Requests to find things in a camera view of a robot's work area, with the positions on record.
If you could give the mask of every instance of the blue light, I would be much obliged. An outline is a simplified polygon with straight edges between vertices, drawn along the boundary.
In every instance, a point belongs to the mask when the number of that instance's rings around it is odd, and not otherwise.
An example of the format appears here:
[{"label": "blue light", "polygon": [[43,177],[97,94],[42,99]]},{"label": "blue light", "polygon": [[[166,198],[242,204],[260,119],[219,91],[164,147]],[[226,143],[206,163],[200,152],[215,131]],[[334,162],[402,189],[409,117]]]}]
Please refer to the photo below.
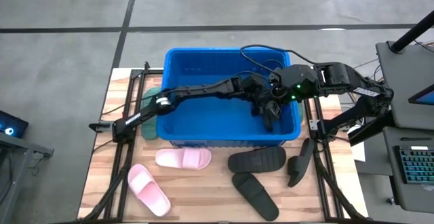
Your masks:
[{"label": "blue light", "polygon": [[14,129],[12,129],[12,128],[6,128],[5,133],[6,133],[6,135],[10,136],[10,135],[12,135],[14,133]]}]

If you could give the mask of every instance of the electronic device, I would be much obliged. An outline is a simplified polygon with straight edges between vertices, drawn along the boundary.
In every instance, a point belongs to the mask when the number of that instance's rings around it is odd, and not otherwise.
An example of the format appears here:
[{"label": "electronic device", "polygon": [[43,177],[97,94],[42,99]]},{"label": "electronic device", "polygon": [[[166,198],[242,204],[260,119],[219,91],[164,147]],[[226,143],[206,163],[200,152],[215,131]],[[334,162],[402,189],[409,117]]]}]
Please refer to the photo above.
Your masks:
[{"label": "electronic device", "polygon": [[0,133],[22,138],[26,132],[27,126],[28,122],[4,111],[0,111]]},{"label": "electronic device", "polygon": [[420,105],[434,105],[434,84],[409,98],[408,102]]},{"label": "electronic device", "polygon": [[434,185],[434,147],[395,146],[395,153],[405,183]]}]

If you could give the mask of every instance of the metal bracket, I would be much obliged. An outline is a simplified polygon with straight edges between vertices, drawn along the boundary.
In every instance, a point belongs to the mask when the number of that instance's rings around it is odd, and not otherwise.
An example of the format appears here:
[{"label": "metal bracket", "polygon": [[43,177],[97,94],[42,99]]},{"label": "metal bracket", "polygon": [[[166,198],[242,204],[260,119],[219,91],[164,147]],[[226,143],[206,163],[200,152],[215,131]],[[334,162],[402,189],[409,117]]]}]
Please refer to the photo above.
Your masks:
[{"label": "metal bracket", "polygon": [[136,77],[139,77],[142,73],[143,73],[143,70],[142,70],[142,69],[134,69],[134,70],[131,70],[130,79],[134,79],[134,78],[136,78]]},{"label": "metal bracket", "polygon": [[98,123],[89,124],[89,128],[94,132],[111,132],[113,126],[113,121],[99,121]]},{"label": "metal bracket", "polygon": [[149,65],[148,61],[146,61],[146,62],[144,63],[144,70],[143,70],[143,73],[144,73],[145,75],[148,75],[150,69],[151,69],[151,66]]},{"label": "metal bracket", "polygon": [[309,120],[309,128],[311,130],[318,130],[318,122],[319,122],[319,119],[310,119]]},{"label": "metal bracket", "polygon": [[350,130],[350,126],[343,126],[343,127],[339,128],[339,130],[343,131],[343,132],[348,132]]}]

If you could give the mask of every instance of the keyboard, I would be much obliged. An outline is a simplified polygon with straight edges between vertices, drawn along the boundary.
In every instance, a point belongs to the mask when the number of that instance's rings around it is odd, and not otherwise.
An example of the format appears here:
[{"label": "keyboard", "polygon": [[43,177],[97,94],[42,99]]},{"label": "keyboard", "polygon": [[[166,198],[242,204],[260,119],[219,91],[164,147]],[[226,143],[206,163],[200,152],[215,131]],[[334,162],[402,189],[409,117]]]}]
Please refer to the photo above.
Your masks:
[{"label": "keyboard", "polygon": [[434,147],[396,146],[395,150],[405,183],[434,185]]}]

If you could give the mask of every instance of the computer monitor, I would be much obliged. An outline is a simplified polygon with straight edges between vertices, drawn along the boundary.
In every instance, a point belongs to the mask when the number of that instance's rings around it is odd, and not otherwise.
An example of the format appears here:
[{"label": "computer monitor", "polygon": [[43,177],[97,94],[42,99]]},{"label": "computer monitor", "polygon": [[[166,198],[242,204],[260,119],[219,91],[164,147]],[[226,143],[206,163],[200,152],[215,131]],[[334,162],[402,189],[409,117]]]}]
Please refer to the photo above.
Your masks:
[{"label": "computer monitor", "polygon": [[0,133],[4,133],[16,138],[22,138],[26,132],[28,122],[0,111]]},{"label": "computer monitor", "polygon": [[434,84],[409,98],[408,102],[420,105],[434,105]]}]

